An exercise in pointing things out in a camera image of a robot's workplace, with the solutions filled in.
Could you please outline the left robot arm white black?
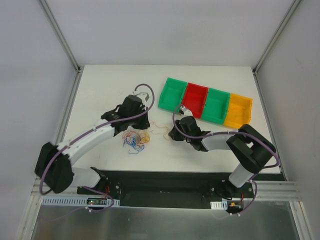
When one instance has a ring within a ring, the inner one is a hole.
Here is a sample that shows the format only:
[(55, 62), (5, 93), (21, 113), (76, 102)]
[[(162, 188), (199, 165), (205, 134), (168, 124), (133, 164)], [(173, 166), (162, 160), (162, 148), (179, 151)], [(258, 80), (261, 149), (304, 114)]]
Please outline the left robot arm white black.
[(74, 164), (100, 143), (109, 140), (128, 127), (145, 130), (150, 127), (147, 110), (149, 95), (146, 92), (128, 95), (122, 104), (105, 112), (101, 118), (84, 133), (53, 144), (45, 143), (40, 151), (35, 174), (49, 191), (62, 193), (68, 187), (87, 187), (94, 194), (106, 191), (107, 177), (95, 167), (78, 168)]

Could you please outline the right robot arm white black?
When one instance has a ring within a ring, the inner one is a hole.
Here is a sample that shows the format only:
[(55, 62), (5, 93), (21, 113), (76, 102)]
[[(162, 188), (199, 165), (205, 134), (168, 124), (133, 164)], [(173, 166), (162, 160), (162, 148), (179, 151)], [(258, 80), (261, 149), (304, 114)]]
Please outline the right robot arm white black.
[(215, 193), (226, 200), (241, 194), (243, 185), (261, 170), (279, 165), (276, 148), (249, 124), (234, 131), (211, 132), (201, 130), (194, 117), (186, 116), (174, 121), (168, 136), (177, 142), (186, 141), (200, 152), (232, 151), (239, 164), (215, 188)]

